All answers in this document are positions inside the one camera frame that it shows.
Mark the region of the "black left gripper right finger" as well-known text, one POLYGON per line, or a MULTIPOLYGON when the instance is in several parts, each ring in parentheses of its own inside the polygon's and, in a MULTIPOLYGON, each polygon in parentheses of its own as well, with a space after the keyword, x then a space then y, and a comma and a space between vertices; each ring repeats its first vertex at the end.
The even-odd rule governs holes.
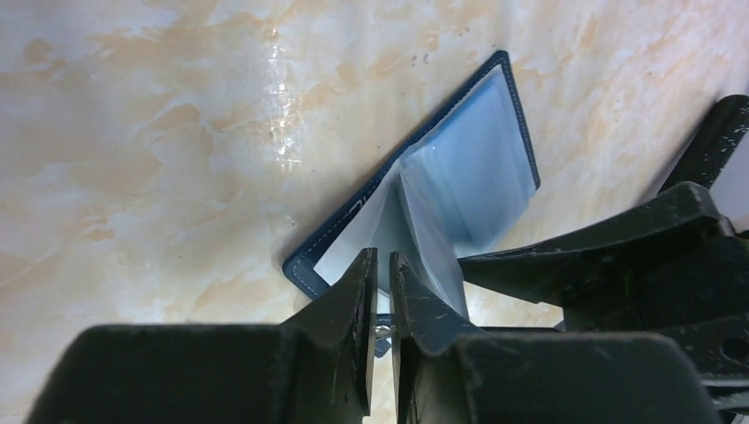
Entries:
POLYGON ((390 256, 401 423, 716 423, 696 370, 652 333, 490 332, 390 256))

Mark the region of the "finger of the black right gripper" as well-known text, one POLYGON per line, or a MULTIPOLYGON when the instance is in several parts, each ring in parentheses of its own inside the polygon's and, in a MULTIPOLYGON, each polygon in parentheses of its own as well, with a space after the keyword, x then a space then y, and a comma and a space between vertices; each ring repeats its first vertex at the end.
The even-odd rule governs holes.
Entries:
POLYGON ((561 307, 569 330, 665 329, 748 309, 748 242, 693 182, 585 228, 459 264, 469 283, 561 307))

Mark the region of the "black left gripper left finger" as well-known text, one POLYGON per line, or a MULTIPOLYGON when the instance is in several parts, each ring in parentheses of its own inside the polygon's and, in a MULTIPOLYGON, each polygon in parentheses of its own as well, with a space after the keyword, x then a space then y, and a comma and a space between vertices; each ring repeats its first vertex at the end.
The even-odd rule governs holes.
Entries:
POLYGON ((360 423, 371 411, 376 280, 359 252, 279 324, 101 325, 50 372, 31 423, 360 423))

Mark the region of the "blue leather card holder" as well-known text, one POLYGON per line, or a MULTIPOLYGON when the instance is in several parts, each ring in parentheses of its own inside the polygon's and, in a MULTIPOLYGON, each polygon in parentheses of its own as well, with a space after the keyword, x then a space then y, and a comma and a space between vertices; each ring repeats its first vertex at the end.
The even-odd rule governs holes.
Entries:
POLYGON ((492 251, 540 184, 511 59, 498 50, 284 260, 282 271, 318 299, 360 250, 375 248, 377 320, 389 325, 389 257, 400 252, 427 288, 468 316, 459 260, 492 251))

